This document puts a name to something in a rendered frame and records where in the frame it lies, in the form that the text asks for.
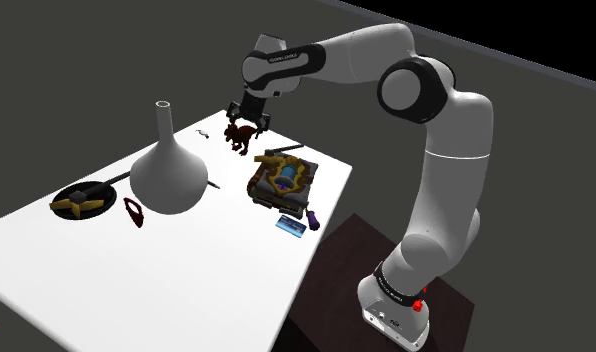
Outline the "gold cross-shaped object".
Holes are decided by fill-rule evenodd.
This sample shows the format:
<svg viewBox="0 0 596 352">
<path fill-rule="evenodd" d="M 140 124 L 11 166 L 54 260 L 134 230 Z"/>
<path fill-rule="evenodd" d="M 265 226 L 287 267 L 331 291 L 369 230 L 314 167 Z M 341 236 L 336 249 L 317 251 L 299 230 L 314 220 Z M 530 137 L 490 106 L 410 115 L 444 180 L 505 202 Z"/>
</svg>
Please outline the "gold cross-shaped object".
<svg viewBox="0 0 596 352">
<path fill-rule="evenodd" d="M 103 200 L 88 200 L 84 192 L 75 191 L 68 198 L 51 202 L 49 207 L 51 210 L 69 209 L 77 219 L 80 219 L 83 211 L 98 209 L 103 205 Z"/>
</svg>

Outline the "black frying pan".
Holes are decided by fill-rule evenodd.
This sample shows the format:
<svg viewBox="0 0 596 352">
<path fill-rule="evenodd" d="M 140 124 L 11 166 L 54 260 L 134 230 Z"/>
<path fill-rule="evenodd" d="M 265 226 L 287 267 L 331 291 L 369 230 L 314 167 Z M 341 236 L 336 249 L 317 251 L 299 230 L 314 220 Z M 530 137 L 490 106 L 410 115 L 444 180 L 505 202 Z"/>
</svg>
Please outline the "black frying pan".
<svg viewBox="0 0 596 352">
<path fill-rule="evenodd" d="M 103 200 L 104 205 L 98 209 L 83 211 L 81 218 L 77 219 L 69 209 L 51 210 L 56 216 L 66 220 L 86 220 L 109 210 L 117 199 L 117 191 L 113 184 L 129 177 L 129 172 L 125 172 L 118 176 L 115 176 L 107 181 L 83 181 L 72 184 L 62 189 L 51 202 L 59 201 L 68 198 L 69 195 L 75 191 L 84 192 L 87 195 L 88 200 Z"/>
</svg>

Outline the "blue card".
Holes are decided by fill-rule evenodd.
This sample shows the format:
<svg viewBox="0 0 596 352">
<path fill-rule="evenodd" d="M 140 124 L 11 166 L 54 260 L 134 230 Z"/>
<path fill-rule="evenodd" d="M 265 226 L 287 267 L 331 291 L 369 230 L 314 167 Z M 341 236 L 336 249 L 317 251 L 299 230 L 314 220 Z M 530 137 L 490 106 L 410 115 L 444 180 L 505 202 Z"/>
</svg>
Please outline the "blue card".
<svg viewBox="0 0 596 352">
<path fill-rule="evenodd" d="M 286 215 L 282 215 L 276 222 L 276 226 L 297 238 L 301 238 L 306 231 L 306 226 Z"/>
</svg>

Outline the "dark red oval object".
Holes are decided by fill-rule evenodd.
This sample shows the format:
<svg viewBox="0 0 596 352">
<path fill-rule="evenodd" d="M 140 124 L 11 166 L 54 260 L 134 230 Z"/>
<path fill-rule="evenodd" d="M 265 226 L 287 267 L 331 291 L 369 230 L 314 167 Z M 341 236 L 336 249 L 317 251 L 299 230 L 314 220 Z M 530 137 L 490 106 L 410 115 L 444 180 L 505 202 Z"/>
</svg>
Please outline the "dark red oval object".
<svg viewBox="0 0 596 352">
<path fill-rule="evenodd" d="M 138 228 L 141 228 L 144 223 L 142 207 L 136 201 L 128 197 L 125 197 L 123 201 L 131 220 Z"/>
</svg>

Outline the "white long-necked vase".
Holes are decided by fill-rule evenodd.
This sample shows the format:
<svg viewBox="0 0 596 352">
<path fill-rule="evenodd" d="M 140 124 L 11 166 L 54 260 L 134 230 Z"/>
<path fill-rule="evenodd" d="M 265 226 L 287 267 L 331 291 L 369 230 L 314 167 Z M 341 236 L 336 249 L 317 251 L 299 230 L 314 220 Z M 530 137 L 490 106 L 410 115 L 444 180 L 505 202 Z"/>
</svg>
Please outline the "white long-necked vase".
<svg viewBox="0 0 596 352">
<path fill-rule="evenodd" d="M 188 211 L 208 186 L 205 162 L 175 139 L 171 104 L 155 103 L 157 143 L 131 166 L 129 182 L 137 199 L 148 209 L 175 215 Z"/>
</svg>

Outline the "black pen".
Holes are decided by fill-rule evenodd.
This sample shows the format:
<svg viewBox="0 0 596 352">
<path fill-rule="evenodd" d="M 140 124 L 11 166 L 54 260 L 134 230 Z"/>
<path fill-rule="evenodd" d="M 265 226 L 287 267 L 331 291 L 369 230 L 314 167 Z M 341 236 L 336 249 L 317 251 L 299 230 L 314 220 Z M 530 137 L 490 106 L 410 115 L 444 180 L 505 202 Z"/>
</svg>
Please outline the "black pen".
<svg viewBox="0 0 596 352">
<path fill-rule="evenodd" d="M 274 149 L 266 149 L 264 151 L 264 155 L 266 156 L 273 156 L 276 153 L 282 153 L 285 151 L 289 151 L 289 150 L 294 150 L 294 149 L 298 149 L 298 148 L 302 148 L 304 147 L 303 144 L 296 144 L 296 145 L 290 145 L 290 146 L 286 146 L 286 147 L 279 147 L 279 148 L 274 148 Z"/>
</svg>

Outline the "ornate gold-trimmed grey book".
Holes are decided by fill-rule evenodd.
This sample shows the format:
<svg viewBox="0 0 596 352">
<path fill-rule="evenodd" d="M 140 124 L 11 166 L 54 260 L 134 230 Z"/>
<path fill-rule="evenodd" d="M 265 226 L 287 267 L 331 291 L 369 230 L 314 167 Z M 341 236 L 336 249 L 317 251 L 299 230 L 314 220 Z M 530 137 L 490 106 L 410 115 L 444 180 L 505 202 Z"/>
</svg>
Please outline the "ornate gold-trimmed grey book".
<svg viewBox="0 0 596 352">
<path fill-rule="evenodd" d="M 282 152 L 254 157 L 258 169 L 246 191 L 254 203 L 301 220 L 319 165 Z"/>
</svg>

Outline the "dark red dinosaur figure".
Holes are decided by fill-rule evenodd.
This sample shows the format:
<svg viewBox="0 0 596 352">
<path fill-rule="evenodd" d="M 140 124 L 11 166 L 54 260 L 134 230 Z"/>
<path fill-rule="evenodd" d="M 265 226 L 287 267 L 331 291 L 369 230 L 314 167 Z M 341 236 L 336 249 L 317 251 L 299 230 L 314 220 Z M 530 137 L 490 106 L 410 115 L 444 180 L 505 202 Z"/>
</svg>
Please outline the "dark red dinosaur figure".
<svg viewBox="0 0 596 352">
<path fill-rule="evenodd" d="M 248 153 L 250 139 L 256 132 L 257 129 L 249 125 L 238 127 L 236 124 L 229 124 L 224 135 L 225 140 L 231 143 L 232 149 L 238 151 L 241 156 L 245 156 Z"/>
</svg>

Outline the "dark robot stand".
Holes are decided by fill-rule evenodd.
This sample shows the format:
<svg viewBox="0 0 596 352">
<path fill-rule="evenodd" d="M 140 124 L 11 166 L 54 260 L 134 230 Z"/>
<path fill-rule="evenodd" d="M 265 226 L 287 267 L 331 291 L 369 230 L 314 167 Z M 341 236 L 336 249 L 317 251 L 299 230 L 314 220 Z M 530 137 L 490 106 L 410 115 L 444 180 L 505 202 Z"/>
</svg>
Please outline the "dark robot stand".
<svg viewBox="0 0 596 352">
<path fill-rule="evenodd" d="M 353 214 L 318 246 L 271 352 L 406 352 L 361 316 L 357 285 L 394 243 Z M 464 352 L 474 304 L 440 278 L 428 286 L 419 352 Z"/>
</svg>

